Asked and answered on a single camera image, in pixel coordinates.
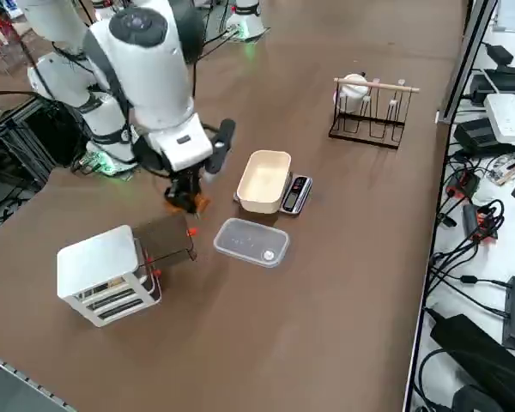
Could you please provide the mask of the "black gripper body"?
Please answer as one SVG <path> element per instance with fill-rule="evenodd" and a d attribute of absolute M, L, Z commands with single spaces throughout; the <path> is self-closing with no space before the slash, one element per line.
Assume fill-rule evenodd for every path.
<path fill-rule="evenodd" d="M 169 174 L 170 186 L 166 190 L 168 200 L 194 200 L 201 192 L 200 168 L 189 167 Z"/>

